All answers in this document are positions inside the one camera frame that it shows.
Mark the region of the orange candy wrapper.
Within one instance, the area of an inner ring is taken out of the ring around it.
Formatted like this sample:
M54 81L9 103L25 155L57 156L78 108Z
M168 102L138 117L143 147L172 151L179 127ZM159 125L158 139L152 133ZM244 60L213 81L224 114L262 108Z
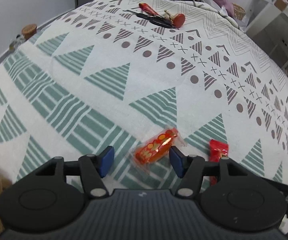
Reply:
M147 141L140 143L130 152L130 160L145 172L149 166L169 154L171 146L187 146L177 128L167 126Z

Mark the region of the red snack packet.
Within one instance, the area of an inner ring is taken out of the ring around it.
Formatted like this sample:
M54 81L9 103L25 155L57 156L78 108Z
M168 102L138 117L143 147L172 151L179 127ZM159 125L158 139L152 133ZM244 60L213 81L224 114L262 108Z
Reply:
M212 163L218 163L222 157L228 157L229 145L212 139L209 142L210 156L209 161ZM209 177L210 185L213 186L218 182L219 172L216 170L214 176Z

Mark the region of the patterned bed cover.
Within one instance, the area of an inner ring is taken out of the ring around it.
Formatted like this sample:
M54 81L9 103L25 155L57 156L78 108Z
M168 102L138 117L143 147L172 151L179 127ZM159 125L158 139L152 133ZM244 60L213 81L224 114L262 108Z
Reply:
M125 10L182 13L180 29ZM166 158L130 152L167 126L185 154L212 139L258 176L288 184L288 78L229 18L169 0L94 0L59 17L0 64L0 170L17 181L57 155L111 145L107 187L174 188Z

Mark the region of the brown lidded jar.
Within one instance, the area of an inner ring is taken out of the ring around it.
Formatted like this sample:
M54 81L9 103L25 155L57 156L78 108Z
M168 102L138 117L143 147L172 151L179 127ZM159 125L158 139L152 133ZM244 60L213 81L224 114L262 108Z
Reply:
M37 25L36 24L28 24L26 25L22 31L21 34L23 37L28 40L32 36L34 36L37 33Z

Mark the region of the white shelf unit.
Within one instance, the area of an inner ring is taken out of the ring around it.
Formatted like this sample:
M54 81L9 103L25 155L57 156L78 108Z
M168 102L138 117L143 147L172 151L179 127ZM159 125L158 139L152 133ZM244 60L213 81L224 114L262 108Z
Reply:
M252 0L248 9L248 22L244 32L250 37L264 33L274 44L268 53L274 54L277 47L287 57L281 66L285 72L288 67L288 1L285 0Z

